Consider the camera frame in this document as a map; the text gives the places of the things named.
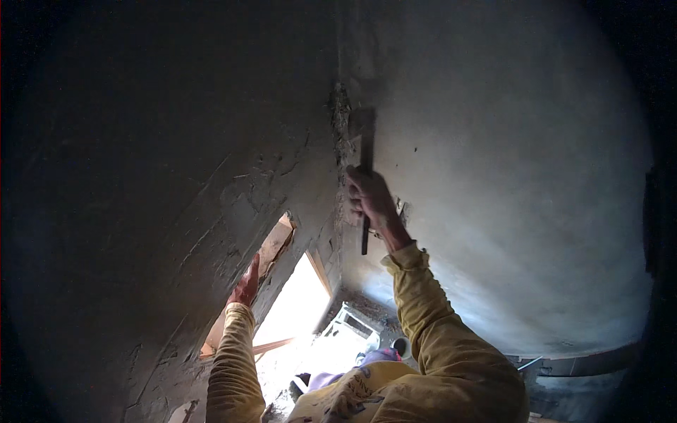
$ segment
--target person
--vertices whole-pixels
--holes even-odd
[[[373,361],[301,395],[287,421],[525,422],[528,397],[507,358],[463,324],[401,224],[387,184],[348,166],[350,213],[366,215],[385,241],[381,263],[393,276],[397,316],[420,373],[400,361]],[[252,352],[250,306],[258,256],[226,308],[223,338],[207,392],[206,423],[258,422],[265,403]]]

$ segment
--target yellow long-sleeve shirt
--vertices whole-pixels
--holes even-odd
[[[381,263],[393,275],[397,316],[421,373],[377,361],[301,395],[288,422],[525,422],[527,395],[515,367],[463,324],[409,245]],[[226,309],[209,378],[206,423],[258,422],[265,407],[252,353],[255,322],[239,303]]]

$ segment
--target yellow sleeve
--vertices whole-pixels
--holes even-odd
[[[435,402],[469,421],[526,421],[528,397],[517,369],[463,324],[428,259],[413,243],[382,264],[394,278],[397,316],[412,355],[429,386],[437,386]]]
[[[209,376],[206,423],[261,421],[265,402],[252,352],[254,325],[246,305],[226,307],[223,338]]]

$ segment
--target concrete wall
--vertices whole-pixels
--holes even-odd
[[[451,304],[509,355],[638,340],[645,122],[599,29],[571,2],[342,3],[341,75],[378,110],[374,168],[412,204]],[[370,244],[343,279],[394,307]]]
[[[285,210],[255,315],[306,248],[340,282],[333,6],[261,3],[87,6],[33,69],[3,133],[3,300],[64,421],[204,417],[199,348]]]

